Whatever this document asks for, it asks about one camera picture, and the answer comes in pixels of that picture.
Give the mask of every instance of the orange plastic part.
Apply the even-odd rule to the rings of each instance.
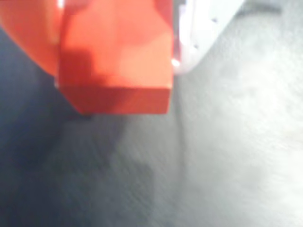
[[[56,84],[79,112],[166,113],[172,0],[65,1],[61,19],[56,0],[0,0],[2,23],[43,69],[59,72]]]

